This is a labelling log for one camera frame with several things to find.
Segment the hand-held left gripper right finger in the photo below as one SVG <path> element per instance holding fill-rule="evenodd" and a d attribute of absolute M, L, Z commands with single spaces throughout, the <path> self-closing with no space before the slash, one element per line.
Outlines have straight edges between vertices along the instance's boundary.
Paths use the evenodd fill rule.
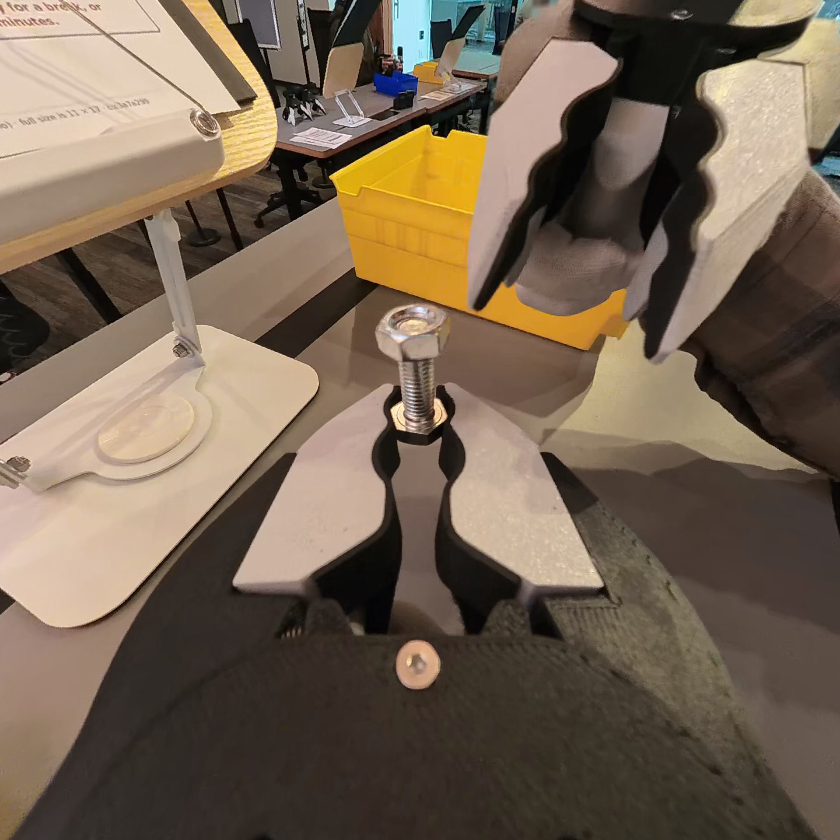
<path fill-rule="evenodd" d="M 606 583 L 539 446 L 460 385 L 440 397 L 449 417 L 436 570 L 464 630 L 481 630 L 500 602 L 532 615 L 550 599 L 603 598 Z"/>

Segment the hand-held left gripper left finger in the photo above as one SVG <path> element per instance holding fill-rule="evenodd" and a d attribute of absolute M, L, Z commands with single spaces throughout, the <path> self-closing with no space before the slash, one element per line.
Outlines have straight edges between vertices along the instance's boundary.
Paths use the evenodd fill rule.
<path fill-rule="evenodd" d="M 382 385 L 299 447 L 234 575 L 238 592 L 331 599 L 362 610 L 366 633 L 388 631 L 403 556 L 398 399 Z"/>

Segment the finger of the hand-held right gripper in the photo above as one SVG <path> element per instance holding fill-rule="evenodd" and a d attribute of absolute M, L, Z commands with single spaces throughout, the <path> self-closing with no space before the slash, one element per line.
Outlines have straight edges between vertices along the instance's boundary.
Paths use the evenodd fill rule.
<path fill-rule="evenodd" d="M 603 126 L 621 62 L 591 41 L 552 39 L 490 120 L 469 232 L 467 303 L 484 310 L 527 259 L 563 159 Z"/>
<path fill-rule="evenodd" d="M 654 236 L 664 253 L 644 352 L 655 363 L 714 312 L 807 170 L 803 69 L 752 59 L 703 74 L 665 148 L 679 188 Z"/>

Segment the silver hex nut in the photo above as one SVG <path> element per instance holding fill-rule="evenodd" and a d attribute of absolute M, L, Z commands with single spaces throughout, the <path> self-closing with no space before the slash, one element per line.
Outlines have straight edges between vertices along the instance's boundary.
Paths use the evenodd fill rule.
<path fill-rule="evenodd" d="M 448 422 L 446 406 L 438 397 L 434 399 L 431 413 L 423 417 L 408 416 L 403 401 L 393 405 L 390 413 L 395 431 L 408 438 L 431 438 Z"/>

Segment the yellow plastic bin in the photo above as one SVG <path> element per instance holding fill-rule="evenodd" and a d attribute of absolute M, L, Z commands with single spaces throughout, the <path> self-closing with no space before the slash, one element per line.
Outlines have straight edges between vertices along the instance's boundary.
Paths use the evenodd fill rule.
<path fill-rule="evenodd" d="M 467 252 L 486 144 L 423 126 L 332 175 L 358 278 L 472 313 Z"/>

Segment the silver hex bolt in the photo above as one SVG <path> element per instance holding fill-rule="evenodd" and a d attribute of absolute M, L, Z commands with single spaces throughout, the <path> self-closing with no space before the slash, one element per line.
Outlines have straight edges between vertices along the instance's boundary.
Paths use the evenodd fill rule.
<path fill-rule="evenodd" d="M 380 351 L 397 364 L 406 414 L 431 413 L 436 397 L 436 360 L 448 341 L 446 310 L 430 303 L 410 303 L 388 311 L 374 330 Z"/>

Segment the person's right hand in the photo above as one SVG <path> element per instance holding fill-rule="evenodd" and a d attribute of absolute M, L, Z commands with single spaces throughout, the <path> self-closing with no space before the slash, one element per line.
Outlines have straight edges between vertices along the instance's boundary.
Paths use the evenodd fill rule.
<path fill-rule="evenodd" d="M 642 209 L 668 116 L 666 106 L 613 100 L 570 201 L 534 237 L 515 284 L 521 303 L 569 317 L 626 290 L 623 318 L 644 311 L 666 236 L 654 233 L 645 255 Z"/>

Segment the wooden document stand white base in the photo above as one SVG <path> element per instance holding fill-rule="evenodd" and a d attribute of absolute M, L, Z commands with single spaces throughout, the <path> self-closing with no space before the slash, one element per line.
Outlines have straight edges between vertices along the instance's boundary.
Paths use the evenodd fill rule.
<path fill-rule="evenodd" d="M 222 181 L 201 107 L 2 158 L 2 259 L 145 217 L 172 331 L 2 444 L 2 591 L 52 627 L 127 601 L 310 403 L 308 365 L 198 326 L 171 206 Z"/>

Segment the background office desk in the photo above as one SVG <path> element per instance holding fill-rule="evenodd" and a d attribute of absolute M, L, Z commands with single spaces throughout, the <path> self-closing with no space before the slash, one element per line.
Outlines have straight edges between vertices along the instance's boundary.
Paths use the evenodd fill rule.
<path fill-rule="evenodd" d="M 286 115 L 279 108 L 276 149 L 269 161 L 291 168 L 306 161 L 328 161 L 387 142 L 402 131 L 451 123 L 462 112 L 484 109 L 488 97 L 488 80 L 455 77 L 443 86 L 420 82 L 407 108 L 397 108 L 393 97 L 373 85 L 338 98 L 320 98 L 322 109 L 312 117 L 294 110 Z"/>

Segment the black backing board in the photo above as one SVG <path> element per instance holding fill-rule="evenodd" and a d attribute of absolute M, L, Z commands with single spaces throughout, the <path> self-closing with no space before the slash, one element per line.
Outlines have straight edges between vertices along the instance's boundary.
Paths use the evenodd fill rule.
<path fill-rule="evenodd" d="M 183 1 L 160 1 L 163 9 L 172 17 L 185 37 L 205 59 L 216 77 L 239 106 L 257 99 L 256 91 L 250 86 L 235 64 L 227 57 L 215 39 Z"/>

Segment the printed instruction sheet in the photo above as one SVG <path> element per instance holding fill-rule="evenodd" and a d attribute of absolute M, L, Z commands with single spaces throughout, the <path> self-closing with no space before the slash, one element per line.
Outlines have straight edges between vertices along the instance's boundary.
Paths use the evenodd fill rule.
<path fill-rule="evenodd" d="M 2 158 L 201 107 L 239 105 L 180 2 L 1 3 Z"/>

